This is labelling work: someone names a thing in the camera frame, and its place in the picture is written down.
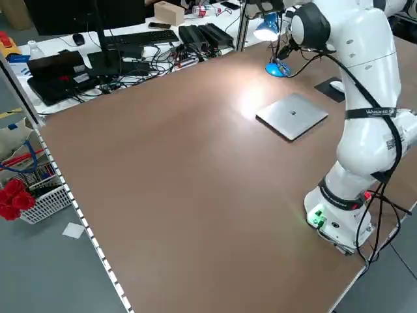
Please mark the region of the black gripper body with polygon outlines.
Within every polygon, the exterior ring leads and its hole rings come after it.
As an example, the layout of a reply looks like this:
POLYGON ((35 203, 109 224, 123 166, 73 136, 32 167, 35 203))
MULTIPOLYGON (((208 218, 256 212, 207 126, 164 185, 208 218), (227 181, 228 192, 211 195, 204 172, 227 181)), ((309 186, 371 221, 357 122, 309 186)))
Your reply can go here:
POLYGON ((280 12, 283 10, 283 0, 260 0, 257 2, 257 7, 261 14, 280 12))
POLYGON ((293 47, 291 45, 291 43, 286 44, 285 46, 283 46, 281 48, 281 50, 278 52, 278 56, 277 58, 282 61, 286 58, 288 58, 288 56, 290 56, 291 52, 293 50, 293 47))

